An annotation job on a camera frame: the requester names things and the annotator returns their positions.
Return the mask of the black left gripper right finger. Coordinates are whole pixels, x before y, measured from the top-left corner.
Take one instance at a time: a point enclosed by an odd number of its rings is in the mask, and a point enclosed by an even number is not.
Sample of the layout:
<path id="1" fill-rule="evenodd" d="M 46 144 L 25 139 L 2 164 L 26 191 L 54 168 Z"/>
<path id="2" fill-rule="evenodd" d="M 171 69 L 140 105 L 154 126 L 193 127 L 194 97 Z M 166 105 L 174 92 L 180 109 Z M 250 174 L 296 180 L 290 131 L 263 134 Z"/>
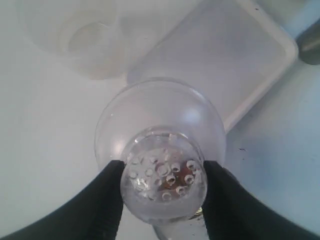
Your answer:
<path id="1" fill-rule="evenodd" d="M 204 161 L 207 195 L 202 205 L 210 240 L 318 240 L 246 191 L 216 161 Z"/>

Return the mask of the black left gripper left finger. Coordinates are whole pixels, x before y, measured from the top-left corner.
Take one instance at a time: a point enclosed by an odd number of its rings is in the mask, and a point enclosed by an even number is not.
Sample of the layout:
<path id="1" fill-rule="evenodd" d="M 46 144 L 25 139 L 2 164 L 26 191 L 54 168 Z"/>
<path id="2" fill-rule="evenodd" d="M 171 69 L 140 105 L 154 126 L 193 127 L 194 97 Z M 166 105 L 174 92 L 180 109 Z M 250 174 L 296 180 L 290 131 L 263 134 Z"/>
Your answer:
<path id="1" fill-rule="evenodd" d="M 124 202 L 120 183 L 125 164 L 112 160 L 80 193 L 5 240 L 114 240 Z"/>

